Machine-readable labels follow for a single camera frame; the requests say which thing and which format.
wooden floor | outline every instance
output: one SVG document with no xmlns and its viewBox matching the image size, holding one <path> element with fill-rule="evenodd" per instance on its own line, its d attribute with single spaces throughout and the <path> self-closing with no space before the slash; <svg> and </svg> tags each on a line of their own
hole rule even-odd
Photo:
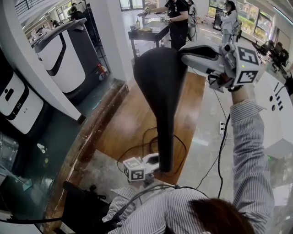
<svg viewBox="0 0 293 234">
<path fill-rule="evenodd" d="M 194 73 L 187 74 L 175 115 L 174 126 L 174 134 L 186 145 L 187 152 L 182 143 L 174 138 L 174 169 L 166 175 L 158 173 L 157 179 L 170 184 L 177 183 L 184 163 L 180 168 L 179 166 L 185 160 L 195 132 L 204 85 L 204 77 Z M 129 148 L 141 145 L 144 132 L 152 127 L 156 127 L 155 116 L 139 87 L 135 84 L 97 141 L 96 149 L 118 160 Z M 155 136 L 157 136 L 156 129 L 149 130 L 145 134 L 144 143 L 150 142 Z M 157 152 L 157 144 L 152 144 L 151 149 L 153 152 Z M 144 156 L 148 153 L 150 153 L 150 149 L 149 145 L 146 145 Z M 134 156 L 143 156 L 142 147 L 129 150 L 122 160 Z"/>
</svg>

table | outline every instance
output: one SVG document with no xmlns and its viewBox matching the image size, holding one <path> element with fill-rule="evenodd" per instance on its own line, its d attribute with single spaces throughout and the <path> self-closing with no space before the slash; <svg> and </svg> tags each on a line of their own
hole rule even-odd
<svg viewBox="0 0 293 234">
<path fill-rule="evenodd" d="M 137 58 L 137 55 L 134 40 L 156 42 L 156 46 L 160 47 L 159 41 L 169 32 L 168 24 L 159 21 L 151 21 L 148 24 L 146 24 L 145 27 L 152 28 L 152 32 L 144 32 L 140 30 L 130 30 L 128 32 L 128 36 L 131 41 L 131 47 L 135 59 Z"/>
</svg>

white wall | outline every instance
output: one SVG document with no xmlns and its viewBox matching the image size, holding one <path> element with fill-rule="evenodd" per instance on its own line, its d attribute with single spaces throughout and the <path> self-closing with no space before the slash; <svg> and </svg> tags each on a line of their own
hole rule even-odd
<svg viewBox="0 0 293 234">
<path fill-rule="evenodd" d="M 196 9 L 197 9 L 197 16 L 198 17 L 204 17 L 207 15 L 207 12 L 209 10 L 209 0 L 193 0 Z"/>
<path fill-rule="evenodd" d="M 131 80 L 133 69 L 119 1 L 92 0 L 91 8 L 113 77 Z"/>
<path fill-rule="evenodd" d="M 17 18 L 13 1 L 0 0 L 0 22 L 0 44 L 11 66 L 17 68 L 50 105 L 78 120 L 81 113 L 54 83 L 28 43 Z"/>
<path fill-rule="evenodd" d="M 51 11 L 49 13 L 49 16 L 50 16 L 51 20 L 57 20 L 58 22 L 60 22 L 60 19 L 59 19 L 58 15 L 57 15 L 56 9 L 57 8 L 55 8 L 55 10 Z"/>
</svg>

black pants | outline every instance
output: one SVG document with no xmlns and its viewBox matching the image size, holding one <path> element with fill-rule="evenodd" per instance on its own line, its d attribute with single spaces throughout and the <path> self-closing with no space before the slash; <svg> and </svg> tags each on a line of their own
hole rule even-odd
<svg viewBox="0 0 293 234">
<path fill-rule="evenodd" d="M 186 37 L 188 33 L 188 23 L 170 23 L 170 37 L 172 40 L 172 48 L 180 50 L 186 44 Z"/>
</svg>

power strip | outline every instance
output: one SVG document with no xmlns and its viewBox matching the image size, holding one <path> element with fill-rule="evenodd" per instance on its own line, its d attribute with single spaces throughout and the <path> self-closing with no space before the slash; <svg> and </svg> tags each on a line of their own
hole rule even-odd
<svg viewBox="0 0 293 234">
<path fill-rule="evenodd" d="M 219 133 L 222 136 L 224 135 L 225 125 L 226 125 L 226 123 L 220 121 Z"/>
</svg>

